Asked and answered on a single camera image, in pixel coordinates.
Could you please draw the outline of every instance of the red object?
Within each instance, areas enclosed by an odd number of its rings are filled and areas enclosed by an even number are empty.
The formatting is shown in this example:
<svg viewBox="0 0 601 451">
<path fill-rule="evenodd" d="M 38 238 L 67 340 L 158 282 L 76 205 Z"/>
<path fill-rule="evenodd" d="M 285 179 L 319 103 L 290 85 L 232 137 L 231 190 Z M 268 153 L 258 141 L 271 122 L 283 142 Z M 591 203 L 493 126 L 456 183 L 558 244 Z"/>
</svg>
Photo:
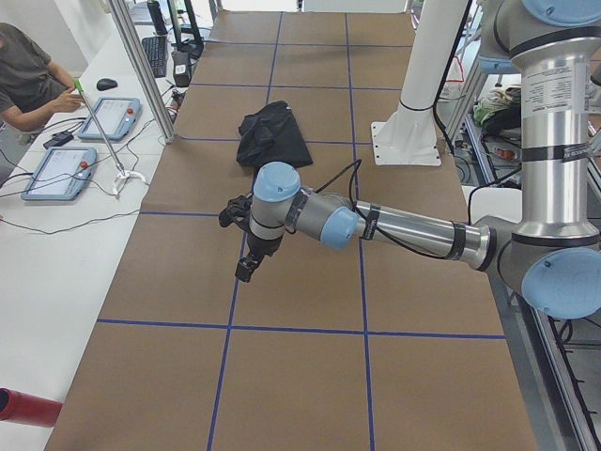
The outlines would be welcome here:
<svg viewBox="0 0 601 451">
<path fill-rule="evenodd" d="M 51 428 L 62 407 L 58 401 L 0 388 L 0 421 Z"/>
</svg>

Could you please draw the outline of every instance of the white desk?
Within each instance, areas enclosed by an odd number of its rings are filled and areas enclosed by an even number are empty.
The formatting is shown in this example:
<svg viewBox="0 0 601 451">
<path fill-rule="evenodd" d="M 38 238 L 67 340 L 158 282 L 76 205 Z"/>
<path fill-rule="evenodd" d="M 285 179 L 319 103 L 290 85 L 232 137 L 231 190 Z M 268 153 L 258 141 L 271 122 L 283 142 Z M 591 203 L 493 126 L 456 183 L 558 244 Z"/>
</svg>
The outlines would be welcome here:
<svg viewBox="0 0 601 451">
<path fill-rule="evenodd" d="M 141 35 L 152 27 L 143 27 Z M 99 93 L 96 82 L 114 78 L 118 88 Z M 152 119 L 146 98 L 125 54 L 119 35 L 108 39 L 81 78 L 88 98 L 100 96 L 138 97 L 142 114 L 124 144 Z M 169 84 L 157 79 L 160 92 Z M 85 117 L 80 108 L 67 115 L 55 115 L 49 124 L 67 117 Z M 69 126 L 61 124 L 43 133 L 28 150 L 20 166 L 33 172 L 44 154 L 42 143 L 53 132 Z M 150 124 L 131 145 L 139 156 L 136 170 L 148 180 L 157 167 L 163 144 L 156 123 Z M 77 145 L 75 139 L 69 145 Z M 94 144 L 99 159 L 108 156 L 104 144 Z M 119 158 L 126 168 L 135 159 L 123 149 Z M 111 191 L 116 175 L 112 159 L 98 164 L 92 177 Z M 10 180 L 0 195 L 21 191 L 26 178 Z M 137 210 L 147 187 L 131 180 L 119 200 L 90 184 L 73 202 L 59 206 L 25 203 L 19 195 L 0 197 L 0 214 L 5 220 L 43 230 L 75 226 L 94 218 Z M 127 244 L 137 215 L 113 219 L 52 236 L 29 232 L 0 223 L 0 386 L 50 399 L 64 400 L 85 349 L 116 266 Z M 0 422 L 0 447 L 6 451 L 40 451 L 51 429 Z"/>
</svg>

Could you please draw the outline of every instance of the black cloth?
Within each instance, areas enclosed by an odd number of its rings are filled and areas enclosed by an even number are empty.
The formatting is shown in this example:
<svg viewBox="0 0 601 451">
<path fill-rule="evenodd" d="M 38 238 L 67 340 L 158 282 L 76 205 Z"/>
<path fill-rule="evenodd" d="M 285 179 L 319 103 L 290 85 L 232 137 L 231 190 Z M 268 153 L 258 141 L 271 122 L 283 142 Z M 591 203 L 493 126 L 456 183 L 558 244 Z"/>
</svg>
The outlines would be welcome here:
<svg viewBox="0 0 601 451">
<path fill-rule="evenodd" d="M 242 166 L 258 168 L 284 162 L 302 167 L 313 163 L 297 120 L 285 101 L 275 101 L 244 117 L 238 130 L 242 138 L 236 161 Z"/>
<path fill-rule="evenodd" d="M 482 123 L 482 131 L 486 134 L 499 134 L 503 130 L 511 130 L 521 127 L 521 108 L 512 106 L 499 110 Z"/>
</svg>

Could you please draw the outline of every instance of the label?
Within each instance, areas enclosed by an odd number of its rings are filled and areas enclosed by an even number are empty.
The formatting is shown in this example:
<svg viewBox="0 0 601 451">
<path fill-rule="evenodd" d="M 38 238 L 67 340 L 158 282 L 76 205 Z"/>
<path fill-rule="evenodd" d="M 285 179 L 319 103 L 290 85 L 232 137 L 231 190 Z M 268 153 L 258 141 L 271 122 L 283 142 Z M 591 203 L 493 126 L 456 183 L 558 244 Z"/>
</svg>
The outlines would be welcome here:
<svg viewBox="0 0 601 451">
<path fill-rule="evenodd" d="M 522 78 L 522 117 L 586 112 L 584 63 L 532 73 Z"/>
<path fill-rule="evenodd" d="M 581 158 L 586 158 L 590 153 L 590 145 L 589 143 L 585 144 L 574 144 L 573 146 L 568 146 L 563 150 L 563 162 L 574 162 L 575 160 L 580 160 Z"/>
</svg>

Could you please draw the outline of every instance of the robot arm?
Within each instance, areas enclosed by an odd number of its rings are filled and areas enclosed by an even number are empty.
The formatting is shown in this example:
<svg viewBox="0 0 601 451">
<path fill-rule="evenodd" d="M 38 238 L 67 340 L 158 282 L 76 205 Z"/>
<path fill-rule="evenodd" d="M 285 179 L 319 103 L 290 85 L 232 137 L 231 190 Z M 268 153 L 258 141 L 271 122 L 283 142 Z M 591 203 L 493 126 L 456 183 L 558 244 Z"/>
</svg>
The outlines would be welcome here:
<svg viewBox="0 0 601 451">
<path fill-rule="evenodd" d="M 299 173 L 285 163 L 261 168 L 254 195 L 232 199 L 220 217 L 222 226 L 236 222 L 249 232 L 250 252 L 236 276 L 249 282 L 264 256 L 279 247 L 285 231 L 297 230 L 340 250 L 353 235 L 363 240 L 392 241 L 430 257 L 465 261 L 482 270 L 495 240 L 488 225 L 464 225 L 366 202 L 355 207 L 338 194 L 318 194 L 301 187 Z"/>
<path fill-rule="evenodd" d="M 601 307 L 599 230 L 587 219 L 586 85 L 601 46 L 601 0 L 486 0 L 484 56 L 511 58 L 522 73 L 522 221 L 463 225 L 301 187 L 283 163 L 264 166 L 253 196 L 220 216 L 248 233 L 237 269 L 245 282 L 286 230 L 340 249 L 353 235 L 457 259 L 499 276 L 532 306 L 558 319 Z"/>
</svg>

